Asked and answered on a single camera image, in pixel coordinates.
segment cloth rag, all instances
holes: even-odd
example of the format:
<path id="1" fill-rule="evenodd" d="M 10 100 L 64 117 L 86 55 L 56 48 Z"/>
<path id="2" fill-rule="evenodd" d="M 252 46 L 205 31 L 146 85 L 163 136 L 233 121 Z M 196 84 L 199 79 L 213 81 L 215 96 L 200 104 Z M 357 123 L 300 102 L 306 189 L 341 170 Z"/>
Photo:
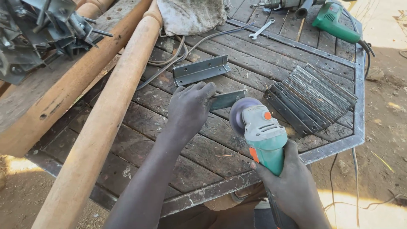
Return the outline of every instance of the cloth rag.
<path id="1" fill-rule="evenodd" d="M 227 20 L 230 0 L 157 0 L 167 36 L 197 35 Z"/>

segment fingernail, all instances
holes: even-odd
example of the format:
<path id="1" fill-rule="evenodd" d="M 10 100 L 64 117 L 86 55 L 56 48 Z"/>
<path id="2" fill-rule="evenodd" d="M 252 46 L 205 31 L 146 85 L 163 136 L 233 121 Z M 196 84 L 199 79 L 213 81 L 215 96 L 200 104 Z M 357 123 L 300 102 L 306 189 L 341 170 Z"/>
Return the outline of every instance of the fingernail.
<path id="1" fill-rule="evenodd" d="M 256 165 L 256 163 L 255 163 L 254 161 L 252 161 L 252 162 L 250 163 L 250 167 L 255 170 L 256 167 L 257 167 L 257 165 Z"/>

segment metal table frame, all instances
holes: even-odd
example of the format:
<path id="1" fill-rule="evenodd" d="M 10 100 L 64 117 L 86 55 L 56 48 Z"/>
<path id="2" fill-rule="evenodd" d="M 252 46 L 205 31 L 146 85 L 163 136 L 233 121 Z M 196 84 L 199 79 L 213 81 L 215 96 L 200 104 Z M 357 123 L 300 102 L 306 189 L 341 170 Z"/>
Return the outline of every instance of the metal table frame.
<path id="1" fill-rule="evenodd" d="M 242 26 L 244 23 L 230 19 L 227 23 Z M 362 24 L 356 21 L 358 29 L 361 31 Z M 256 32 L 258 28 L 251 26 L 247 28 L 248 31 Z M 343 64 L 345 66 L 354 69 L 354 83 L 355 91 L 354 93 L 358 97 L 357 104 L 354 108 L 354 123 L 353 123 L 353 135 L 339 139 L 335 142 L 328 143 L 326 145 L 317 147 L 315 149 L 303 152 L 300 154 L 300 158 L 305 164 L 310 164 L 316 162 L 323 158 L 332 156 L 344 150 L 348 150 L 357 145 L 363 144 L 365 140 L 365 126 L 364 126 L 364 106 L 365 106 L 365 85 L 364 85 L 364 66 L 365 66 L 365 52 L 360 45 L 356 45 L 356 55 L 355 62 L 351 62 L 337 56 L 331 55 L 324 51 L 312 48 L 305 44 L 295 42 L 293 40 L 287 39 L 285 37 L 263 31 L 260 35 L 269 37 L 274 40 L 280 40 L 280 42 L 295 46 L 298 49 L 304 50 L 308 53 L 332 60 L 334 62 Z M 67 123 L 69 123 L 81 110 L 81 107 L 85 107 L 86 103 L 99 93 L 106 83 L 109 74 L 99 81 L 88 93 L 86 93 L 74 106 L 78 109 L 70 109 L 66 112 L 60 120 L 41 138 L 41 140 L 25 155 L 25 157 L 37 164 L 39 167 L 56 177 L 62 168 L 62 163 L 60 163 L 55 158 L 49 156 L 47 153 L 41 151 L 42 147 L 48 144 L 55 133 L 59 133 L 65 128 Z M 197 190 L 191 191 L 189 193 L 171 198 L 164 201 L 162 206 L 161 217 L 168 216 L 184 209 L 202 204 L 206 201 L 213 200 L 220 196 L 226 195 L 228 193 L 234 192 L 241 188 L 247 187 L 249 185 L 260 182 L 260 178 L 255 174 L 254 171 L 245 172 L 237 176 L 231 177 L 227 180 L 219 181 L 211 185 L 199 188 Z M 100 187 L 98 184 L 95 185 L 93 191 L 90 195 L 90 199 L 96 202 L 101 207 L 106 210 L 111 210 L 118 197 L 112 194 L 109 190 Z"/>

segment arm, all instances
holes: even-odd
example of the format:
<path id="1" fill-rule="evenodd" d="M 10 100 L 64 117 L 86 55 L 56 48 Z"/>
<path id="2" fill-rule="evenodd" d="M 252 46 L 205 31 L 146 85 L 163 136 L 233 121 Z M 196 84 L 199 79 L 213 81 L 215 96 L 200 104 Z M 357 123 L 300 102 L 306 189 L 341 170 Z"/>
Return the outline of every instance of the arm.
<path id="1" fill-rule="evenodd" d="M 297 143 L 288 140 L 284 146 L 284 155 L 280 177 L 273 175 L 261 164 L 252 162 L 250 167 L 269 188 L 278 207 L 301 229 L 331 229 L 312 174 L 298 156 Z"/>
<path id="2" fill-rule="evenodd" d="M 175 162 L 208 119 L 214 83 L 178 87 L 168 106 L 168 122 L 147 158 L 120 195 L 103 228 L 155 228 Z"/>

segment orange button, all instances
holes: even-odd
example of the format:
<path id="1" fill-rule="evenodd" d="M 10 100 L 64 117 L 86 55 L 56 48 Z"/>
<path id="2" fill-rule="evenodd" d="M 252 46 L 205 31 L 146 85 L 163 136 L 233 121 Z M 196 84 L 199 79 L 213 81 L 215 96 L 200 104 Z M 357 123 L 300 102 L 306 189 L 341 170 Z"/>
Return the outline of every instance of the orange button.
<path id="1" fill-rule="evenodd" d="M 264 118 L 265 118 L 266 120 L 270 120 L 270 119 L 271 119 L 271 114 L 270 114 L 270 112 L 264 113 Z"/>
<path id="2" fill-rule="evenodd" d="M 249 152 L 250 152 L 250 155 L 253 157 L 253 160 L 254 160 L 255 162 L 259 163 L 258 157 L 257 157 L 257 153 L 256 153 L 256 149 L 250 147 L 250 148 L 249 148 Z"/>

